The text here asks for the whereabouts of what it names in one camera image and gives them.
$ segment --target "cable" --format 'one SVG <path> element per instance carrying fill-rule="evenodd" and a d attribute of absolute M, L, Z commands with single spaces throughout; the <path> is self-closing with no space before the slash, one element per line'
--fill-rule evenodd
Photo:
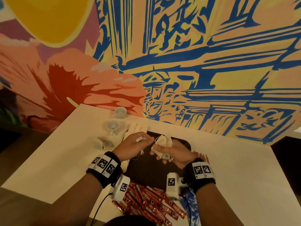
<path fill-rule="evenodd" d="M 187 207 L 188 207 L 188 209 L 189 209 L 189 226 L 191 226 L 191 212 L 190 212 L 190 206 L 189 206 L 189 203 L 188 203 L 186 197 L 184 197 L 184 196 L 182 196 L 182 195 L 179 195 L 179 196 L 180 196 L 180 197 L 183 197 L 184 200 L 186 201 Z"/>
<path fill-rule="evenodd" d="M 95 216 L 94 216 L 94 218 L 93 218 L 93 220 L 92 220 L 90 226 L 92 226 L 92 224 L 93 224 L 93 222 L 94 222 L 94 220 L 95 220 L 96 214 L 97 214 L 97 212 L 98 212 L 98 210 L 99 210 L 101 204 L 104 202 L 104 200 L 105 200 L 109 195 L 112 195 L 112 194 L 113 194 L 113 193 L 109 193 L 109 194 L 102 200 L 102 202 L 100 203 L 98 209 L 96 210 Z"/>

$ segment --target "mural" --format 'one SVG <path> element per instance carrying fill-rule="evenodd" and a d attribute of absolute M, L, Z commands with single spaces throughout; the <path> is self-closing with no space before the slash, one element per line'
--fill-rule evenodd
<path fill-rule="evenodd" d="M 5 110 L 51 132 L 80 103 L 272 144 L 301 126 L 301 0 L 3 0 Z"/>

